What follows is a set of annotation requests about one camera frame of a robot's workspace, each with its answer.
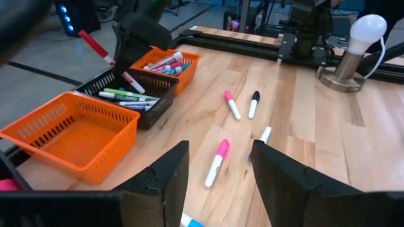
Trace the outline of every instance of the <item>white light bulb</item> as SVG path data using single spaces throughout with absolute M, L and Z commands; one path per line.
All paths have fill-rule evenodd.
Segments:
M 359 18 L 351 27 L 348 51 L 352 54 L 364 55 L 366 50 L 386 33 L 386 29 L 386 20 L 379 15 Z

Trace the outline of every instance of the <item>orange basket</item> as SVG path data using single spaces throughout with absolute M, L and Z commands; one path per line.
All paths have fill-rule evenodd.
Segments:
M 156 63 L 168 56 L 175 54 L 176 52 L 178 52 L 178 50 L 164 51 L 164 50 L 160 50 L 157 47 L 153 47 L 153 50 L 149 51 L 149 53 L 147 53 L 141 59 L 139 59 L 137 62 L 135 62 L 131 68 L 150 72 L 150 71 L 144 70 L 143 67 L 145 67 L 149 63 Z M 196 72 L 196 66 L 198 66 L 199 58 L 201 58 L 201 56 L 198 54 L 190 54 L 190 53 L 186 53 L 186 52 L 181 52 L 181 53 L 182 53 L 182 60 L 180 62 L 182 64 L 191 63 L 191 65 L 186 70 L 184 70 L 184 72 L 182 72 L 180 75 L 169 76 L 169 75 L 163 74 L 163 73 L 152 72 L 153 74 L 156 74 L 159 76 L 166 76 L 169 78 L 174 78 L 174 79 L 179 80 L 177 88 L 175 89 L 175 96 L 178 96 L 186 88 L 186 86 L 194 79 L 195 72 Z
M 0 137 L 50 165 L 100 184 L 136 142 L 138 112 L 65 92 L 1 129 Z

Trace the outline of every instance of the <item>green marker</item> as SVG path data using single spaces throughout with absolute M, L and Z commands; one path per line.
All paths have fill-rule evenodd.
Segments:
M 126 95 L 117 95 L 117 94 L 113 94 L 110 92 L 104 92 L 104 91 L 100 91 L 100 93 L 98 93 L 98 95 L 100 97 L 104 97 L 104 98 L 114 98 L 117 100 L 129 101 L 129 102 L 146 101 L 146 98 L 139 98 L 139 97 L 133 97 L 133 96 L 126 96 Z
M 131 96 L 131 97 L 137 97 L 137 98 L 146 98 L 147 100 L 159 100 L 159 98 L 152 97 L 152 96 L 147 96 L 147 95 L 140 95 L 136 94 L 133 92 L 128 92 L 128 91 L 120 91 L 120 90 L 115 90 L 115 89 L 110 89 L 110 88 L 104 88 L 105 92 L 113 93 L 116 95 L 126 95 L 126 96 Z

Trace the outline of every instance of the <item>wooden table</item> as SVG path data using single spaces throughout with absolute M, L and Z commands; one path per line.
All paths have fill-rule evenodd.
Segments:
M 195 28 L 206 33 L 274 44 L 255 35 Z M 29 159 L 18 167 L 37 190 L 108 190 L 190 140 L 184 211 L 206 226 L 270 225 L 247 157 L 264 128 L 268 144 L 294 159 L 364 191 L 404 190 L 404 87 L 368 80 L 359 93 L 323 86 L 315 70 L 183 45 L 202 56 L 196 77 L 149 130 L 138 131 L 132 151 L 96 187 Z M 242 120 L 233 118 L 223 92 L 233 93 Z M 254 91 L 256 116 L 247 118 Z M 231 143 L 214 186 L 204 186 L 220 141 Z

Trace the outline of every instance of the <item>black marker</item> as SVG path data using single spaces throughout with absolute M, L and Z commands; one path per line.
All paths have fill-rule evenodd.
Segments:
M 253 119 L 255 116 L 255 110 L 257 109 L 257 104 L 259 101 L 259 92 L 255 91 L 252 95 L 252 100 L 250 104 L 250 111 L 248 111 L 248 119 Z

